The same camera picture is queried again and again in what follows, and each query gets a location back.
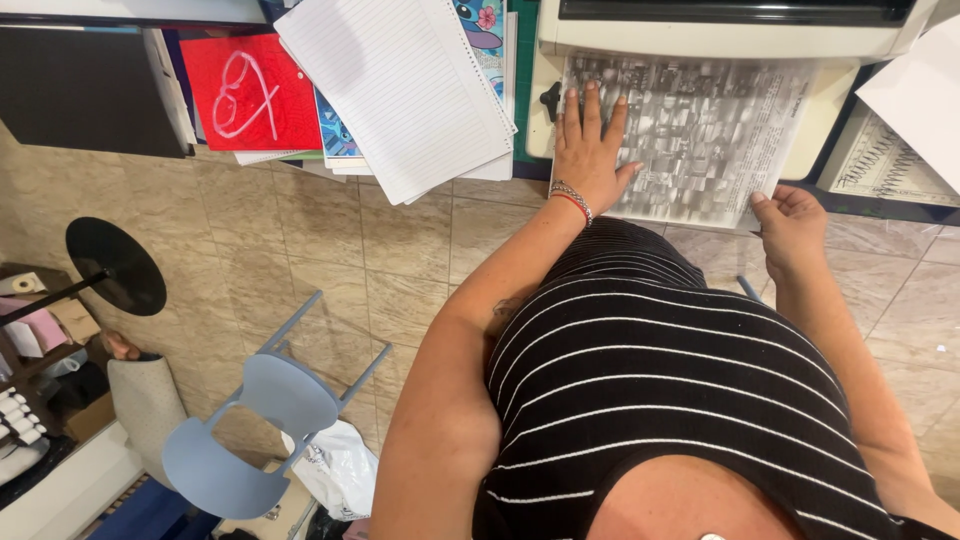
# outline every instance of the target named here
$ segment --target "black and white striped top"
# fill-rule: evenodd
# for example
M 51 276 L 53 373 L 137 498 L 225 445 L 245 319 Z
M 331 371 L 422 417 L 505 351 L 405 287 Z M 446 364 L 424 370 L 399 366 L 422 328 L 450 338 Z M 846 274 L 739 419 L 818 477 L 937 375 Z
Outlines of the black and white striped top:
M 474 538 L 584 538 L 638 463 L 740 474 L 807 538 L 948 538 L 887 514 L 827 362 L 784 318 L 706 288 L 660 235 L 602 218 L 511 320 L 487 374 L 500 456 Z

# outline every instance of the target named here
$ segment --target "tiled floor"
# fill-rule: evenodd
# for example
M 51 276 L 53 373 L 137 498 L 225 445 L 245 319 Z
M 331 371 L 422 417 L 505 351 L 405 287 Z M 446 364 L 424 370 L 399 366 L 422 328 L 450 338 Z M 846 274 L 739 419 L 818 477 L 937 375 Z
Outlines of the tiled floor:
M 167 308 L 137 318 L 85 297 L 105 324 L 170 358 L 184 403 L 201 417 L 236 388 L 245 355 L 323 289 L 293 332 L 299 360 L 344 387 L 383 342 L 396 346 L 344 414 L 377 452 L 433 315 L 534 213 L 544 188 L 457 181 L 392 207 L 376 185 L 285 164 L 240 167 L 203 148 L 161 160 L 23 147 L 0 129 L 0 259 L 71 269 L 63 231 L 81 215 L 136 237 L 167 279 Z M 738 291 L 743 271 L 773 303 L 759 239 L 650 227 L 711 286 Z M 832 215 L 828 256 L 937 488 L 960 506 L 960 229 Z M 253 462 L 282 453 L 276 432 L 243 410 L 218 433 Z

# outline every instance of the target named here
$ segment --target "white marker drawing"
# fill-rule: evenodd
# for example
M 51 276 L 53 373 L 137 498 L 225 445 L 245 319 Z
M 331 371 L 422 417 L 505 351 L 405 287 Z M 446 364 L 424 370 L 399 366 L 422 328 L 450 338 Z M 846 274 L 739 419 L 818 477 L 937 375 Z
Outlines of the white marker drawing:
M 243 64 L 243 71 L 240 72 L 240 77 L 233 83 L 227 83 L 227 71 L 230 69 L 230 64 L 237 58 L 242 58 L 245 63 Z M 260 87 L 263 88 L 263 104 L 260 106 L 256 112 L 253 113 L 253 116 L 250 117 L 247 122 L 240 126 L 235 132 L 225 132 L 224 127 L 233 123 L 233 118 L 237 113 L 237 100 L 233 96 L 227 94 L 228 89 L 236 89 L 240 87 L 240 82 L 243 81 L 243 78 L 247 76 L 247 68 L 252 67 L 253 71 L 256 72 L 256 76 L 260 79 Z M 273 90 L 267 92 L 267 82 L 263 80 L 263 72 L 260 71 L 260 66 L 257 65 L 256 60 L 243 51 L 233 51 L 233 54 L 230 55 L 230 58 L 227 59 L 227 63 L 224 64 L 224 74 L 221 77 L 223 85 L 220 86 L 220 95 L 217 96 L 217 99 L 213 101 L 213 131 L 220 134 L 220 136 L 225 138 L 232 138 L 237 135 L 240 135 L 244 130 L 247 129 L 247 126 L 256 119 L 257 116 L 263 112 L 264 109 L 267 110 L 267 115 L 270 117 L 270 127 L 274 130 L 274 140 L 276 140 L 276 123 L 274 122 L 274 107 L 270 103 L 270 100 L 274 97 L 276 91 L 280 88 L 279 85 L 274 86 Z M 220 100 L 227 98 L 233 104 L 233 108 L 230 111 L 230 118 L 226 122 L 219 122 L 217 120 L 217 106 L 220 105 Z

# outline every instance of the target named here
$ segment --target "silver chain bracelet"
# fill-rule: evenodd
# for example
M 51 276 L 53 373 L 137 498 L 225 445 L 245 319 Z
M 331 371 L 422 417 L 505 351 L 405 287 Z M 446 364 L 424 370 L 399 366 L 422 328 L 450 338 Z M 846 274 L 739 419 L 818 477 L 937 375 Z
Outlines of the silver chain bracelet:
M 584 211 L 584 215 L 587 217 L 587 227 L 593 225 L 593 212 L 590 211 L 590 206 L 579 191 L 559 178 L 555 178 L 550 182 L 550 195 L 553 195 L 554 191 L 561 191 L 573 199 L 580 209 Z

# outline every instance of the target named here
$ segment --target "newspaper page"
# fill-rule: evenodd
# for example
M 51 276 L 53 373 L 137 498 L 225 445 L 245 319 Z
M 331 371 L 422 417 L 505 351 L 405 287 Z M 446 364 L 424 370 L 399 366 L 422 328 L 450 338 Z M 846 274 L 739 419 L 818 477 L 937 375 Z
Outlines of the newspaper page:
M 566 59 L 561 95 L 599 81 L 605 125 L 627 96 L 617 166 L 643 167 L 607 215 L 759 231 L 750 194 L 773 193 L 816 71 L 800 61 L 580 53 Z
M 960 208 L 960 194 L 866 104 L 863 130 L 829 191 Z

